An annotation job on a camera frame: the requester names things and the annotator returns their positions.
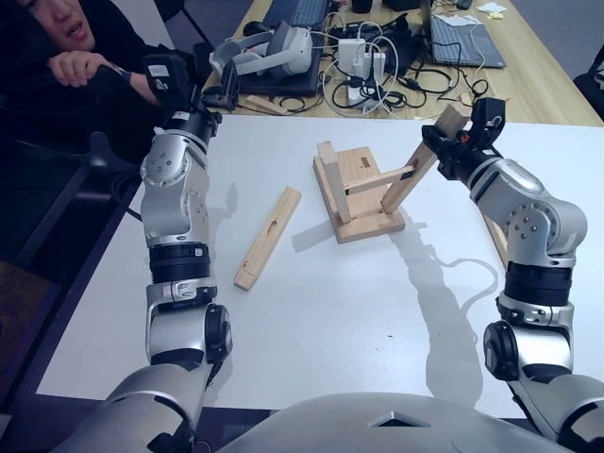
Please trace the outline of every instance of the white tabletop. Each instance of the white tabletop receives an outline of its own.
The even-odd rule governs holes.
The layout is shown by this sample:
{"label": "white tabletop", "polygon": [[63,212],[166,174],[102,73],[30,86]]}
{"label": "white tabletop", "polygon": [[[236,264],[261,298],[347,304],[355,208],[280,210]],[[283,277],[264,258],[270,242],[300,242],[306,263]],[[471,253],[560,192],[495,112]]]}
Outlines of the white tabletop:
{"label": "white tabletop", "polygon": [[[499,319],[503,267],[459,182],[433,169],[403,206],[404,231],[338,245],[311,158],[316,144],[369,145],[382,171],[420,141],[414,121],[227,116],[210,144],[212,252],[234,349],[206,405],[282,409],[322,394],[438,396],[498,417],[522,416],[485,370],[481,338]],[[575,372],[604,379],[604,130],[506,125],[496,143],[582,207],[590,223],[572,301]],[[232,279],[286,185],[302,199],[249,293]],[[132,206],[137,209],[142,190]],[[38,393],[104,399],[145,366],[143,227],[126,216],[60,341]]]}

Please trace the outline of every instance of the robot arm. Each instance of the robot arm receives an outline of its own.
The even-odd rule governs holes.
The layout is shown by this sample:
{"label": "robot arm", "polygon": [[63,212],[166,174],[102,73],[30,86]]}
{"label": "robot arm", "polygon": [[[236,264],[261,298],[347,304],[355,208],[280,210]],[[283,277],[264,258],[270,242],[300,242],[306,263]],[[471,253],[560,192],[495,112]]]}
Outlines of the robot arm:
{"label": "robot arm", "polygon": [[208,142],[221,117],[190,100],[182,60],[153,57],[145,66],[171,111],[141,166],[150,365],[128,376],[58,452],[193,451],[204,394],[232,348],[227,309],[212,303],[205,205]]}
{"label": "robot arm", "polygon": [[596,451],[604,443],[604,384],[572,374],[574,307],[568,301],[587,220],[493,148],[505,124],[503,101],[479,100],[472,122],[455,140],[435,126],[424,126],[422,135],[441,174],[466,185],[508,240],[505,288],[497,298],[502,319],[484,334],[486,367],[508,382],[514,401],[546,438]]}

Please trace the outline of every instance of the wristwatch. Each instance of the wristwatch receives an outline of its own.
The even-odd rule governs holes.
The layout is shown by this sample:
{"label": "wristwatch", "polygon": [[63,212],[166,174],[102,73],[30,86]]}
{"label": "wristwatch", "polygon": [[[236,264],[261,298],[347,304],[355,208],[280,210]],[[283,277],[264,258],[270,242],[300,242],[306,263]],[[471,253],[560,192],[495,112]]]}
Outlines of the wristwatch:
{"label": "wristwatch", "polygon": [[122,75],[122,77],[124,78],[124,80],[126,82],[128,82],[128,85],[129,85],[130,84],[130,78],[132,78],[132,73],[130,73],[129,71],[127,71],[125,69],[122,69],[122,71],[120,71],[120,74]]}
{"label": "wristwatch", "polygon": [[130,73],[129,71],[127,71],[126,69],[120,68],[117,64],[112,63],[113,65],[113,69],[115,69],[115,71],[117,71],[120,76],[122,76],[122,78],[128,82],[128,84],[130,83],[130,78],[132,78],[132,73]]}

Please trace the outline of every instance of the desk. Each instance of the desk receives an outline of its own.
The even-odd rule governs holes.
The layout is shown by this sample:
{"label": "desk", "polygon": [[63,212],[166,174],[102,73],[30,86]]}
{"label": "desk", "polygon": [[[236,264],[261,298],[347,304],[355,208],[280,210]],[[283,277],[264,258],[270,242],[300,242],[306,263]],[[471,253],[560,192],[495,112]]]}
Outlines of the desk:
{"label": "desk", "polygon": [[[509,98],[507,106],[508,121],[516,123],[545,123],[555,125],[601,126],[602,122],[591,106],[580,94],[572,80],[566,75],[562,67],[551,56],[544,45],[539,41],[529,25],[522,18],[510,0],[500,0],[498,3],[508,10],[505,11],[502,21],[489,20],[486,14],[477,11],[476,7],[488,0],[475,0],[468,12],[479,18],[489,30],[495,45],[508,63],[505,69],[483,69],[480,76],[485,77],[490,84],[489,95],[499,98]],[[245,15],[235,36],[242,36],[243,26],[249,21],[261,21],[270,6],[270,0],[254,0]],[[454,10],[454,8],[439,8],[437,11]],[[355,14],[350,6],[343,7],[341,12],[350,21],[370,20],[378,24],[385,24],[397,17],[400,13],[381,5],[380,0],[374,0],[374,5],[369,14]],[[408,14],[410,25],[421,24],[419,9],[411,10]],[[455,77],[455,70],[438,66],[451,76]],[[470,78],[476,69],[464,68]],[[421,75],[421,82],[425,86],[443,87],[443,78],[437,75]],[[210,85],[219,83],[213,75]],[[409,90],[401,90],[409,97],[410,102],[418,104],[423,96]],[[461,93],[461,86],[452,92]],[[402,118],[415,117],[428,118],[440,114],[445,108],[445,101],[437,101],[436,95],[429,95],[428,102],[420,109],[401,109],[396,115]],[[245,109],[237,109],[236,113],[249,114]],[[324,103],[302,116],[310,117],[336,117],[339,116]],[[389,115],[384,111],[376,111],[370,115],[372,118],[386,118]]]}
{"label": "desk", "polygon": [[[433,394],[499,417],[522,416],[507,385],[482,365],[480,338],[499,319],[494,298],[502,268],[460,183],[431,171],[405,200],[404,231],[344,245],[333,237],[310,167],[316,143],[332,140],[337,150],[367,144],[387,170],[411,154],[420,126],[225,118],[210,144],[208,206],[217,302],[231,314],[234,347],[209,388],[207,406],[282,409],[321,394],[382,391]],[[604,238],[598,234],[604,190],[595,187],[604,179],[597,148],[603,134],[595,127],[509,124],[497,142],[553,194],[585,209],[590,234],[578,252],[572,292],[575,369],[597,378],[604,378],[598,341],[604,338]],[[582,149],[581,159],[567,158],[574,147]],[[302,199],[260,279],[243,293],[232,279],[285,185]],[[137,209],[137,201],[132,206]],[[146,365],[147,265],[143,227],[126,216],[38,393],[103,399]]]}

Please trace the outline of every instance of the wooden desk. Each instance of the wooden desk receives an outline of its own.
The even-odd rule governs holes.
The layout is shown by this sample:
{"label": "wooden desk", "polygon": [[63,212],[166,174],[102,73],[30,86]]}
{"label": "wooden desk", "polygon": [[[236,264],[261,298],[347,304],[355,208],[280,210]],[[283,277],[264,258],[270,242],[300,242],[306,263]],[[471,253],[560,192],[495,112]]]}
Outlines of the wooden desk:
{"label": "wooden desk", "polygon": [[[488,28],[497,48],[508,63],[505,69],[482,69],[479,77],[486,78],[490,84],[488,94],[499,98],[509,98],[507,107],[508,121],[516,123],[546,123],[557,125],[601,126],[602,121],[591,106],[580,94],[572,80],[566,75],[562,67],[551,56],[529,25],[522,18],[510,0],[499,0],[498,3],[508,10],[504,19],[490,20],[486,14],[477,11],[476,6],[487,3],[487,0],[475,0],[474,6],[467,12],[479,18]],[[249,21],[261,21],[270,6],[270,0],[254,0],[249,11],[237,29],[236,36],[242,36],[243,26]],[[453,7],[438,8],[438,12],[454,11]],[[374,5],[369,14],[356,14],[346,6],[341,13],[347,20],[371,20],[378,24],[385,24],[397,17],[400,13],[381,5],[380,0],[374,0]],[[420,25],[419,9],[409,11],[410,25]],[[453,68],[438,66],[455,77]],[[476,69],[464,68],[464,71],[474,77]],[[421,83],[426,87],[441,89],[445,82],[441,76],[421,74]],[[210,84],[217,84],[218,78],[212,75]],[[334,88],[333,81],[327,85],[327,92],[331,94]],[[465,84],[460,82],[456,90],[447,97],[460,94],[464,91]],[[399,88],[404,92],[411,103],[418,104],[423,95],[417,92]],[[246,95],[242,95],[242,104]],[[396,111],[400,118],[413,119],[415,117],[427,118],[440,114],[445,108],[446,101],[437,101],[436,95],[429,95],[425,106],[420,109],[404,108]],[[245,109],[237,109],[236,113],[256,114]],[[310,117],[335,117],[339,116],[327,103],[311,109],[300,116]],[[368,115],[371,118],[392,118],[384,111],[376,111]]]}

